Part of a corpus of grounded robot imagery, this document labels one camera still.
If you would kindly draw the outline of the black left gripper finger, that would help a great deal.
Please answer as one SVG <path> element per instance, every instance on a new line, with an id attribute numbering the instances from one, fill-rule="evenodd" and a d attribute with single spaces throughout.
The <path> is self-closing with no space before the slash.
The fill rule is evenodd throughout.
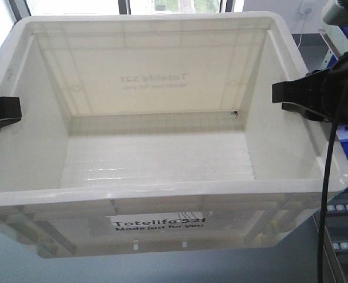
<path id="1" fill-rule="evenodd" d="M 0 97 L 0 129 L 19 122 L 21 118 L 20 99 L 18 97 Z"/>

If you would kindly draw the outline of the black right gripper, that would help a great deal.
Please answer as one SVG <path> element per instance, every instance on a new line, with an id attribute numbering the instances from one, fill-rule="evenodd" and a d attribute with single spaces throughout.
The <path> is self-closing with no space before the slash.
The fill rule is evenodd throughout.
<path id="1" fill-rule="evenodd" d="M 309 103 L 320 97 L 323 83 L 323 106 L 327 116 L 314 113 L 291 103 Z M 317 122 L 330 122 L 335 117 L 348 124 L 348 52 L 324 71 L 314 71 L 293 81 L 282 81 L 272 85 L 272 102 L 282 103 L 281 109 L 298 113 L 303 118 Z"/>

